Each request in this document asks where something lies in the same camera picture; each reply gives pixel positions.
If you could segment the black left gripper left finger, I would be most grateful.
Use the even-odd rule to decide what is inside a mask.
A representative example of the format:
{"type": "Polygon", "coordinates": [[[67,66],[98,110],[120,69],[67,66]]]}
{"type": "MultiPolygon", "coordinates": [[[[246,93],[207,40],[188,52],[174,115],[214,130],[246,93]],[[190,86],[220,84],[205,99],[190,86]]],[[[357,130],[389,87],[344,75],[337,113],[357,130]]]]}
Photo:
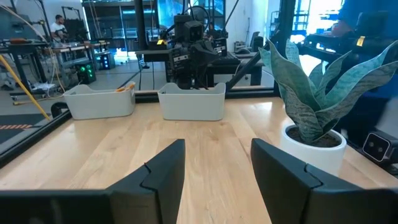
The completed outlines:
{"type": "Polygon", "coordinates": [[[114,224],[176,224],[185,179],[185,140],[178,139],[108,187],[114,224]]]}

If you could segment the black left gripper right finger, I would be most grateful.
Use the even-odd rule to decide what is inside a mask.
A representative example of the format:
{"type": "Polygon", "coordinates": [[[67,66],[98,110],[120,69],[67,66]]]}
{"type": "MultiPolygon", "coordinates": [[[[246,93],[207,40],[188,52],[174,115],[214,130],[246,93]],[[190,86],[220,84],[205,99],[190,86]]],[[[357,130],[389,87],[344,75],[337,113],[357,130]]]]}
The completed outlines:
{"type": "Polygon", "coordinates": [[[251,160],[272,224],[360,224],[360,188],[270,145],[251,142],[251,160]]]}

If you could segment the black desk beam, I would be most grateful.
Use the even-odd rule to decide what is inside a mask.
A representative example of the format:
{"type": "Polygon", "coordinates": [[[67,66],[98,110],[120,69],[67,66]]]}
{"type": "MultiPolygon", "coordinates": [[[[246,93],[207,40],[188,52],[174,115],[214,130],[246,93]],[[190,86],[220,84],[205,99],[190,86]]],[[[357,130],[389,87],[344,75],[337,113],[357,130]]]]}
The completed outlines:
{"type": "Polygon", "coordinates": [[[262,67],[264,66],[264,64],[259,60],[257,63],[249,64],[249,66],[247,66],[248,62],[250,61],[251,59],[246,58],[240,60],[240,62],[237,64],[223,63],[222,60],[220,60],[219,63],[209,64],[206,69],[206,78],[205,78],[207,87],[214,87],[215,75],[236,75],[242,69],[245,72],[244,76],[250,74],[251,86],[260,85],[262,79],[262,67]]]}

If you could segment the person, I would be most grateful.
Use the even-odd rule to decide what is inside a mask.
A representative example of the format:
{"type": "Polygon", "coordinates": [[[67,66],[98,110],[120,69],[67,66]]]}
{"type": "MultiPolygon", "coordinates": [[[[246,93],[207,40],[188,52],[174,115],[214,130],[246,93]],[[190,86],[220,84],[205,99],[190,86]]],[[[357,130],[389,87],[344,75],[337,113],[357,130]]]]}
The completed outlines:
{"type": "MultiPolygon", "coordinates": [[[[398,0],[345,0],[339,10],[338,22],[331,28],[331,35],[342,36],[354,30],[358,17],[363,12],[387,11],[387,21],[382,36],[388,39],[398,39],[398,0]]],[[[365,96],[380,98],[398,97],[398,73],[392,80],[376,92],[367,92],[365,96]]]]}
{"type": "Polygon", "coordinates": [[[57,42],[65,42],[68,37],[68,32],[64,22],[64,18],[57,14],[55,16],[55,22],[50,26],[51,36],[57,42]]]}

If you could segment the grey plastic bin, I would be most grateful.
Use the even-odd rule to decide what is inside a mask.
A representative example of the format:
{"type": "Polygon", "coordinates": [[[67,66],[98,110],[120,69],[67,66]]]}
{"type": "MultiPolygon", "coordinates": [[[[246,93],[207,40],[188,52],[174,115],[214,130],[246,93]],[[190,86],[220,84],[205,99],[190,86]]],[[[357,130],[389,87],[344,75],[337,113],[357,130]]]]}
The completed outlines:
{"type": "Polygon", "coordinates": [[[183,90],[168,83],[158,91],[158,98],[164,119],[219,121],[224,117],[225,93],[225,83],[209,90],[183,90]]]}
{"type": "Polygon", "coordinates": [[[73,119],[102,119],[129,116],[133,113],[135,82],[121,88],[93,90],[88,85],[77,85],[63,94],[73,119]]]}

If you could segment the workbench with equipment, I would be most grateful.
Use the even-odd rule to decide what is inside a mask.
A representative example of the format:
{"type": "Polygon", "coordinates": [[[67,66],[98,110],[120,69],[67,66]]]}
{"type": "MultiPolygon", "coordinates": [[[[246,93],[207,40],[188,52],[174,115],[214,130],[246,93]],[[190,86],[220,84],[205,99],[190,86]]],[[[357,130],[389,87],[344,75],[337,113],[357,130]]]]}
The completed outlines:
{"type": "Polygon", "coordinates": [[[74,67],[80,64],[88,64],[91,63],[93,68],[94,68],[94,64],[95,61],[93,61],[93,57],[95,56],[95,54],[93,53],[93,51],[91,50],[91,48],[94,47],[102,47],[105,45],[108,45],[109,42],[106,42],[105,40],[101,40],[99,42],[96,43],[84,43],[84,44],[79,44],[77,46],[74,47],[59,47],[59,48],[51,48],[50,44],[46,44],[44,42],[37,42],[37,43],[29,43],[29,44],[8,44],[6,45],[6,47],[0,48],[0,54],[11,54],[16,67],[17,67],[17,71],[19,73],[20,76],[20,87],[22,88],[23,86],[27,88],[27,91],[31,94],[34,95],[38,95],[39,93],[43,93],[43,91],[39,91],[39,90],[33,90],[30,86],[29,86],[29,82],[27,81],[27,77],[24,73],[24,70],[22,68],[22,65],[20,63],[20,60],[18,58],[19,55],[31,55],[33,58],[33,61],[37,64],[37,71],[39,73],[39,77],[41,79],[42,82],[46,82],[47,78],[44,74],[44,70],[41,67],[41,63],[39,62],[39,52],[43,52],[45,54],[50,54],[50,58],[53,59],[57,59],[56,62],[53,62],[53,68],[55,69],[55,73],[60,72],[60,75],[58,75],[58,78],[61,77],[62,78],[62,82],[59,81],[59,86],[61,87],[68,87],[69,84],[71,84],[71,81],[69,79],[69,77],[65,74],[65,69],[66,68],[70,68],[70,67],[74,67]],[[62,54],[66,53],[66,52],[74,52],[77,50],[84,50],[85,51],[85,58],[77,58],[74,60],[70,60],[70,61],[64,61],[62,59],[62,54]]]}

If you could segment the computer keyboard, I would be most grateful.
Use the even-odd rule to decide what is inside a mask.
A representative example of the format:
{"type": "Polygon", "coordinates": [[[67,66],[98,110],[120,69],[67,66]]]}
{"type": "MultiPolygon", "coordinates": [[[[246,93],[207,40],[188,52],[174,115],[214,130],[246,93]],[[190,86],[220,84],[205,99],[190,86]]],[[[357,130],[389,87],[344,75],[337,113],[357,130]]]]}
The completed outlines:
{"type": "Polygon", "coordinates": [[[219,59],[212,62],[213,65],[239,65],[240,63],[240,59],[230,52],[227,52],[225,56],[220,56],[219,59]]]}

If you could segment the black computer green lights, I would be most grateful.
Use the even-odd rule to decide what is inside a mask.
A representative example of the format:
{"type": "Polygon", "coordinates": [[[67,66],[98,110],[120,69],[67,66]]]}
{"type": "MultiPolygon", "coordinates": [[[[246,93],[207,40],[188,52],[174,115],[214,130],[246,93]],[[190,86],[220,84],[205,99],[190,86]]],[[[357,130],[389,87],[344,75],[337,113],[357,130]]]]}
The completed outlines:
{"type": "Polygon", "coordinates": [[[77,64],[76,72],[80,84],[88,85],[96,81],[95,68],[92,62],[77,64]]]}

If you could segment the black computer blue lights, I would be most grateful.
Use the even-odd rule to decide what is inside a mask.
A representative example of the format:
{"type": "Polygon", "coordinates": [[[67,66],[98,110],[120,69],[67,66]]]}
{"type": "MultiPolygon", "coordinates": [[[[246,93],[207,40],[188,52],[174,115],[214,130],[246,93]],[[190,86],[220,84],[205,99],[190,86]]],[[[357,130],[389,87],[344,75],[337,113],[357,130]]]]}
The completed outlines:
{"type": "Polygon", "coordinates": [[[116,67],[114,55],[111,53],[103,54],[98,57],[99,69],[110,70],[116,67]]]}

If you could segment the black hazard-striped mat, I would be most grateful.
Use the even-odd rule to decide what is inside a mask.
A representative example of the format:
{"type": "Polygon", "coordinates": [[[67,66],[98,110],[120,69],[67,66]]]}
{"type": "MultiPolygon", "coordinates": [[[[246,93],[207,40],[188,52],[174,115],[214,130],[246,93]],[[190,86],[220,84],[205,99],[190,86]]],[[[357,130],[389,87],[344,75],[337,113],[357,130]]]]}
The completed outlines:
{"type": "Polygon", "coordinates": [[[0,115],[0,144],[26,129],[37,128],[37,123],[44,119],[42,114],[0,115]]]}

